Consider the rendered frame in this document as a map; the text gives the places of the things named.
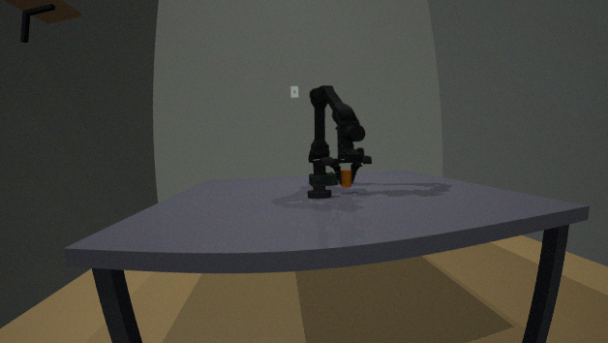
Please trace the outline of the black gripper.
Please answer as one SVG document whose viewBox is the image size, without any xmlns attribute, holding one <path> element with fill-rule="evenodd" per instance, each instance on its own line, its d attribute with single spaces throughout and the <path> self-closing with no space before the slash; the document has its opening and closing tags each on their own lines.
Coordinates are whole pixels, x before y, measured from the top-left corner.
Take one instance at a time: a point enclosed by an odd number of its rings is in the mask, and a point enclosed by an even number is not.
<svg viewBox="0 0 608 343">
<path fill-rule="evenodd" d="M 333 159 L 332 157 L 321 157 L 319 159 L 320 165 L 330 166 L 331 168 L 334 169 L 334 171 L 337 174 L 340 184 L 342 184 L 342 176 L 341 176 L 341 166 L 339 166 L 339 163 L 347 163 L 347 160 L 340 159 L 340 151 L 341 151 L 342 145 L 345 145 L 345 147 L 350 147 L 350 144 L 353 144 L 353 142 L 338 141 L 338 159 Z M 352 164 L 350 164 L 351 184 L 354 181 L 357 170 L 363 166 L 363 165 L 361 165 L 361 163 L 372 164 L 371 156 L 364 155 L 364 157 L 359 158 L 359 162 L 352 162 Z"/>
</svg>

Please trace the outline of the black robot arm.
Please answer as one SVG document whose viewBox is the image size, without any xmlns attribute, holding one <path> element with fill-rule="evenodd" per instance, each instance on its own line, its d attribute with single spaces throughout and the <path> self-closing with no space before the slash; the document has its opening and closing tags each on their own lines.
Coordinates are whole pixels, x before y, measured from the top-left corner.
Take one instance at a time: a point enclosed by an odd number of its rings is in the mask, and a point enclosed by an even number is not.
<svg viewBox="0 0 608 343">
<path fill-rule="evenodd" d="M 327 175 L 325 166 L 319 164 L 321 157 L 329 157 L 329 144 L 325 140 L 325 107 L 328 104 L 332 109 L 332 118 L 337 124 L 338 141 L 362 141 L 365 137 L 364 128 L 359 125 L 353 109 L 344 104 L 331 85 L 323 85 L 313 88 L 310 92 L 311 103 L 315 108 L 315 139 L 311 144 L 309 163 L 313 163 L 313 175 Z M 354 149 L 342 145 L 340 159 L 347 160 L 348 163 L 359 162 L 359 158 L 364 157 L 363 148 Z"/>
</svg>

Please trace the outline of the orange tapered knob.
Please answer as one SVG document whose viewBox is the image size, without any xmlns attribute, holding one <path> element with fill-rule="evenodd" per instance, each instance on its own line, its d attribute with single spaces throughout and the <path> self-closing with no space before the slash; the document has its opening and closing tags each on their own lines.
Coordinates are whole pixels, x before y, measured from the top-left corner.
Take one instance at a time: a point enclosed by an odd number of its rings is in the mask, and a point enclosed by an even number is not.
<svg viewBox="0 0 608 343">
<path fill-rule="evenodd" d="M 342 176 L 341 187 L 343 187 L 343 188 L 351 187 L 351 170 L 342 170 L 341 176 Z"/>
</svg>

